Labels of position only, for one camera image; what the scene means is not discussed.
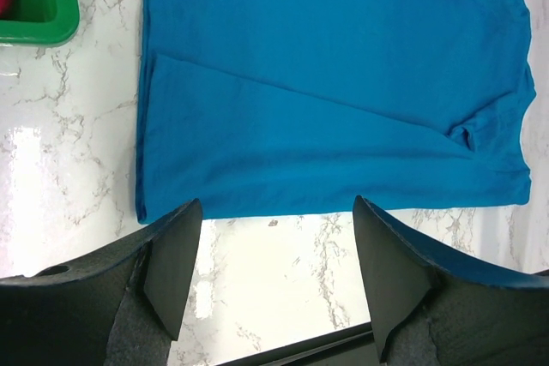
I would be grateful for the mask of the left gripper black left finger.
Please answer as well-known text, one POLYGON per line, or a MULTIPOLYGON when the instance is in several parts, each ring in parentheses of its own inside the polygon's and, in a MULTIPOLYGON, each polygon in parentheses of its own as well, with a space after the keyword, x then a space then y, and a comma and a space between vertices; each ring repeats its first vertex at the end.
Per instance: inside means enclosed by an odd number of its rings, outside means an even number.
POLYGON ((202 205, 32 277, 1 280, 3 365, 165 365, 196 263, 202 205))

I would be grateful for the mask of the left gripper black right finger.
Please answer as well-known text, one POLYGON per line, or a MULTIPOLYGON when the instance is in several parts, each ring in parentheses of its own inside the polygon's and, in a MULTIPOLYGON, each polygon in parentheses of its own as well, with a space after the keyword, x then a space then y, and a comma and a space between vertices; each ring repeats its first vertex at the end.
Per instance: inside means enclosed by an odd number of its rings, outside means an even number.
POLYGON ((381 363, 548 363, 546 274, 462 253, 361 196, 353 227, 381 363))

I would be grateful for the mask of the blue t shirt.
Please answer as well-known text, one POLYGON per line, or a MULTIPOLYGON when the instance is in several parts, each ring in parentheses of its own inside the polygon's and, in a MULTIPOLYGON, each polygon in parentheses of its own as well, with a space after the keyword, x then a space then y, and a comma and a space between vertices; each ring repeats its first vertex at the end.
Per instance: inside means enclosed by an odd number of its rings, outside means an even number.
POLYGON ((524 0, 143 0, 136 217, 526 204, 524 0))

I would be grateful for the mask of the green plastic bin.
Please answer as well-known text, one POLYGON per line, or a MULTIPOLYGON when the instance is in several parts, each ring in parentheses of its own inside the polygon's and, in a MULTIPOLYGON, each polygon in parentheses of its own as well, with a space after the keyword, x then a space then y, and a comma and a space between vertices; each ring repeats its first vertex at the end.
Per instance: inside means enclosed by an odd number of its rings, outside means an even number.
POLYGON ((78 0, 13 0, 1 15, 1 44, 62 45, 79 21, 78 0))

